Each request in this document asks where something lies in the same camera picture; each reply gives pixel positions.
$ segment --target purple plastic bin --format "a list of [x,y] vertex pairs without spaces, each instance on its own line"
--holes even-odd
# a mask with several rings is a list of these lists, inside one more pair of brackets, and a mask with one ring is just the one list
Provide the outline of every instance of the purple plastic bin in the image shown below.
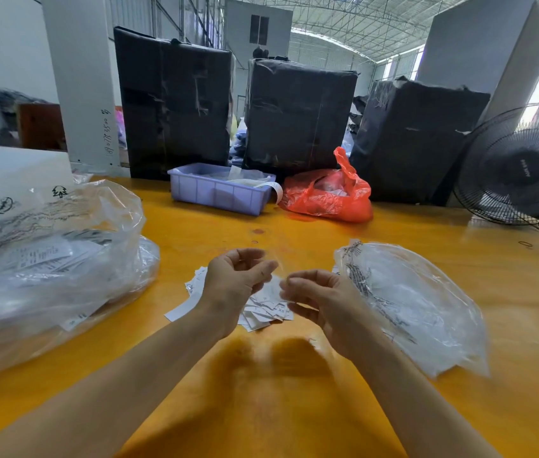
[[[259,215],[270,199],[272,187],[252,188],[206,176],[211,173],[229,173],[229,170],[229,167],[202,162],[168,170],[172,199],[240,214]],[[264,175],[269,176],[270,181],[276,181],[275,175],[269,173]]]

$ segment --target dark window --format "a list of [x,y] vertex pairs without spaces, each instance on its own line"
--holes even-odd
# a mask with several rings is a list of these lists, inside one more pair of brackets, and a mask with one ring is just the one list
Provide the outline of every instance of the dark window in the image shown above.
[[250,43],[258,43],[259,41],[259,16],[256,14],[250,17]]
[[269,24],[270,19],[268,17],[258,16],[257,14],[251,15],[249,43],[267,45]]
[[268,17],[261,17],[261,24],[259,25],[259,45],[268,44],[268,25],[270,19]]

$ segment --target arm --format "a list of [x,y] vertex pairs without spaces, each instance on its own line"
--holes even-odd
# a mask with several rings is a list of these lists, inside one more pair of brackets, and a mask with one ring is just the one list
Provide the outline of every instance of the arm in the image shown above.
[[275,262],[259,249],[208,265],[194,310],[0,432],[0,457],[112,457],[197,361],[238,322]]
[[392,344],[350,279],[324,270],[281,282],[289,307],[319,324],[334,349],[349,358],[372,389],[412,458],[499,457],[481,435]]

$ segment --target forearm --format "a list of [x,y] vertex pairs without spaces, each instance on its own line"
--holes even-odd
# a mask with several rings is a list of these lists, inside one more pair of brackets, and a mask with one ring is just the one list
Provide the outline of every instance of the forearm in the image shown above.
[[0,456],[112,457],[220,335],[190,312],[0,432]]
[[409,456],[499,456],[377,325],[355,324],[348,344]]

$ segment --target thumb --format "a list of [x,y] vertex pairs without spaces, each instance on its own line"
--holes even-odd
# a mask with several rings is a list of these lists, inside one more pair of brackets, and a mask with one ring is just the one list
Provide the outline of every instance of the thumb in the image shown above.
[[289,278],[287,280],[287,289],[295,295],[307,297],[316,302],[325,300],[327,294],[326,287],[305,278]]
[[263,260],[250,270],[244,272],[251,286],[258,283],[267,283],[271,280],[272,272],[278,268],[275,260]]

